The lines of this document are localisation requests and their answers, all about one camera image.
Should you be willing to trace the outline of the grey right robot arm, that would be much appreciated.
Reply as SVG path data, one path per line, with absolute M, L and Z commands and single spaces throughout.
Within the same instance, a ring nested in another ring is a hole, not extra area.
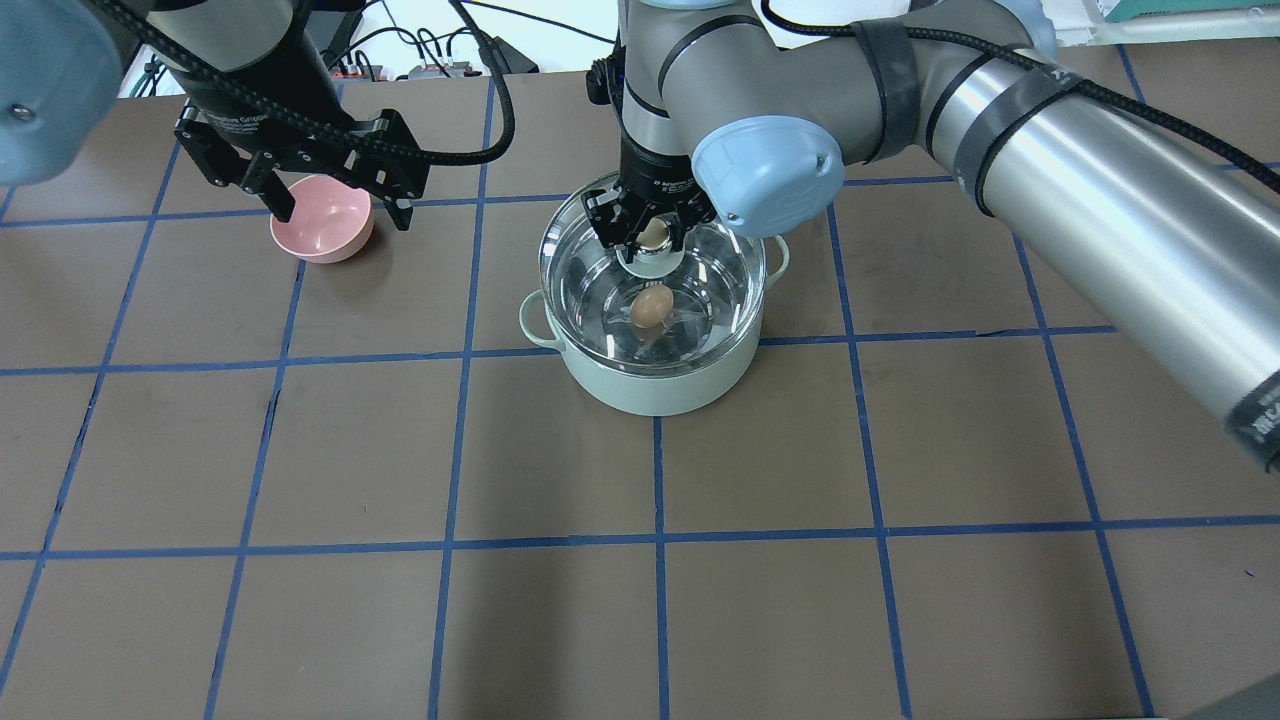
M 620 177 L 581 202 L 605 246 L 654 220 L 768 237 L 829 206 L 846 167 L 924 149 L 1267 471 L 1277 470 L 1277 173 L 1057 64 L 1029 3 L 940 1 L 803 26 L 769 3 L 622 1 L 589 76 Z

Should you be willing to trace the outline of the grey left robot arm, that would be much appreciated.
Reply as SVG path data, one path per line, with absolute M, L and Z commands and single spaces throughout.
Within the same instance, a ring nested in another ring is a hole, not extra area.
M 187 96 L 174 133 L 210 184 L 288 222 L 300 199 L 282 174 L 329 177 L 381 200 L 406 231 L 436 158 L 398 111 L 357 120 L 340 108 L 307 20 L 296 1 L 5 1 L 3 183 L 65 172 L 142 44 Z

